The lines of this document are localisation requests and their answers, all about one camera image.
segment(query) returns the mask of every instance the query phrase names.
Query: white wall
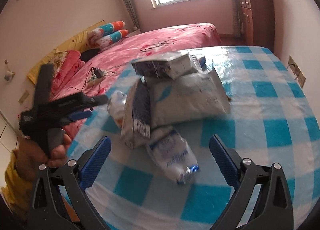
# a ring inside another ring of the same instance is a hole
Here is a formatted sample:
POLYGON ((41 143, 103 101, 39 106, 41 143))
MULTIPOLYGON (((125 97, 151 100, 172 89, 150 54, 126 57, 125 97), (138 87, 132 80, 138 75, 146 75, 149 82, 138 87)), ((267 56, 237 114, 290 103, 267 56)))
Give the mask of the white wall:
POLYGON ((0 14, 0 110, 18 127, 17 115, 32 105, 33 85, 26 74, 56 46, 101 21, 123 20, 133 27, 122 0, 9 0, 0 14), (4 60, 16 73, 6 84, 4 60), (31 96, 18 103, 24 91, 31 96))
POLYGON ((274 0, 275 55, 288 64, 289 55, 306 77, 303 87, 320 122, 320 10, 314 0, 274 0))
POLYGON ((189 0, 153 8, 151 0, 134 0, 143 32, 208 22, 220 34, 233 34, 231 0, 189 0))

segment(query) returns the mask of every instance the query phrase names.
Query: yellow headboard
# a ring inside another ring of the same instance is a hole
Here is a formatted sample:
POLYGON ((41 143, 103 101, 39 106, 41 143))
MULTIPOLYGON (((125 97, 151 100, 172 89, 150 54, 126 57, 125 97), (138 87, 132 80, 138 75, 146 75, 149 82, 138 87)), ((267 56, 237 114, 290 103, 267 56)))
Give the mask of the yellow headboard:
POLYGON ((27 77, 30 79, 31 82, 34 84, 37 83, 39 68, 41 65, 48 63, 48 61, 53 57, 54 53, 57 51, 66 51, 66 50, 77 50, 81 53, 85 50, 88 50, 89 47, 87 46, 87 35, 89 32, 94 30, 99 26, 103 26, 107 24, 105 21, 100 21, 99 23, 94 24, 93 26, 88 27, 86 30, 76 34, 75 36, 71 37, 67 41, 63 42, 58 47, 54 48, 50 53, 48 53, 44 58, 42 58, 27 74, 27 77))

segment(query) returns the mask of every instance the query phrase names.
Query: wooden floor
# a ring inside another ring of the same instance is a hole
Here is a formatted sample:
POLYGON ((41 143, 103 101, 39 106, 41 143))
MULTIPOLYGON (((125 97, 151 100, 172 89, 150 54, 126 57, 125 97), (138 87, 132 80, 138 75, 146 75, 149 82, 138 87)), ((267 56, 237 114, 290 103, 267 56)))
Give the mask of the wooden floor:
POLYGON ((235 37, 220 37, 222 45, 246 45, 244 39, 235 37))

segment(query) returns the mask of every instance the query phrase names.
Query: blue leaf logo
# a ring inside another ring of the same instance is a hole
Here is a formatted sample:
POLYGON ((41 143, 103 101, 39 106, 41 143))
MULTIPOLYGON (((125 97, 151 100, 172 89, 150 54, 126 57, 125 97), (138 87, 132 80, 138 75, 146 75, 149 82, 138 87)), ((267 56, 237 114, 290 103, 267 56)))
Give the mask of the blue leaf logo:
POLYGON ((172 85, 169 85, 166 88, 164 88, 162 95, 159 97, 159 99, 156 102, 160 102, 166 99, 170 95, 171 90, 172 90, 172 85))

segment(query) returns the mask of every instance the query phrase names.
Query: window sill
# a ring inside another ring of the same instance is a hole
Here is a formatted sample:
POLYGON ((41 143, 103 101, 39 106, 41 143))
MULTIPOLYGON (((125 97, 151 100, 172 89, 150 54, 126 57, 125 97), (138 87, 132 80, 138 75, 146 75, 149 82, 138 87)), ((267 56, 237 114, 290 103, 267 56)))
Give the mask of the window sill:
POLYGON ((175 4, 175 3, 179 3, 179 2, 183 2, 183 1, 189 1, 189 0, 173 0, 173 1, 166 2, 166 3, 161 3, 159 5, 154 3, 153 8, 162 7, 162 6, 166 6, 166 5, 170 5, 170 4, 175 4))

